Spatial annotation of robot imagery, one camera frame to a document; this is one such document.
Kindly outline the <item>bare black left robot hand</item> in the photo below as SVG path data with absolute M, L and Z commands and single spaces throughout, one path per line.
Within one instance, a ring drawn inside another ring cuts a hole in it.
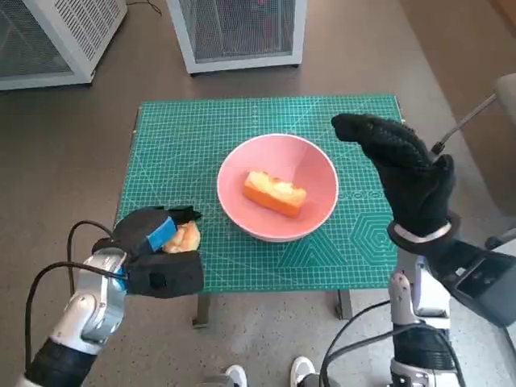
M 201 217 L 193 206 L 145 206 L 120 220 L 113 238 L 133 256 L 195 251 L 201 242 Z

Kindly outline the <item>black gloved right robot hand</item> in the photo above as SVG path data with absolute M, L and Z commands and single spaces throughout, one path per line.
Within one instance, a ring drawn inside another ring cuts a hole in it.
M 432 160 L 413 129 L 369 114 L 338 114 L 331 119 L 337 138 L 357 143 L 377 169 L 394 222 L 420 238 L 448 223 L 455 184 L 454 160 Z

